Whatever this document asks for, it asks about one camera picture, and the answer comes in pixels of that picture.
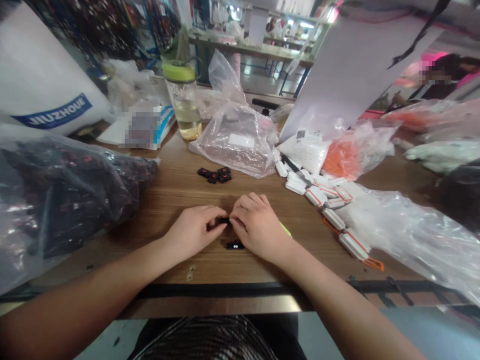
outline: hand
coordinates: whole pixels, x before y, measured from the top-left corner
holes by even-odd
[[[233,206],[230,223],[252,253],[280,266],[295,241],[288,236],[265,195],[241,196]]]
[[[191,258],[218,238],[226,223],[216,225],[217,218],[227,218],[227,212],[217,206],[206,205],[183,210],[164,237],[162,251],[172,258],[171,266]]]

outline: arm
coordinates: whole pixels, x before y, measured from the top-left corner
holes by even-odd
[[[215,240],[227,225],[215,226],[215,219],[227,216],[211,205],[186,209],[163,238],[2,316],[0,353],[6,359],[73,359],[141,289]]]
[[[248,249],[302,288],[345,359],[424,359],[376,307],[284,232],[265,195],[242,196],[230,222]]]

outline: wooden table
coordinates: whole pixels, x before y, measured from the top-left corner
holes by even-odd
[[[147,158],[160,157],[159,174],[147,190],[138,215],[109,234],[90,241],[66,261],[30,281],[24,292],[3,299],[5,307],[27,300],[49,287],[62,284],[163,236],[185,208],[212,204],[232,210],[243,194],[267,195],[279,220],[292,236],[343,280],[365,293],[378,307],[441,303],[464,304],[454,291],[424,280],[389,255],[375,250],[373,258],[385,264],[385,271],[364,266],[350,257],[333,232],[322,222],[317,208],[285,188],[285,179],[276,173],[255,179],[232,171],[233,180],[212,185],[197,175],[201,167],[221,166],[188,150],[176,128],[170,131],[161,149],[121,152]],[[420,205],[435,204],[437,176],[402,157],[402,150],[387,157],[358,183],[378,190],[398,190]],[[247,249],[226,250],[237,239],[231,228],[193,258],[166,272],[149,285],[122,314],[123,318],[154,318],[191,315],[252,314],[311,310],[303,293],[278,268]],[[386,280],[392,277],[396,285]]]

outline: bag of orange parts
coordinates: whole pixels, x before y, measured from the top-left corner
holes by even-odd
[[[355,128],[332,141],[322,172],[355,181],[376,168],[387,154],[395,154],[390,139],[398,126],[398,122],[385,125],[381,120],[359,120]]]
[[[477,108],[477,111],[480,111],[480,103],[475,105],[471,101],[458,103],[452,100],[432,99],[394,110],[381,118],[384,120],[400,120],[402,121],[402,127],[424,133],[434,125],[462,120],[473,109],[468,103],[471,103],[474,108]]]

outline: qr code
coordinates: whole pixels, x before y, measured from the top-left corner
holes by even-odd
[[[301,139],[305,137],[305,130],[300,130],[296,132],[296,139]]]

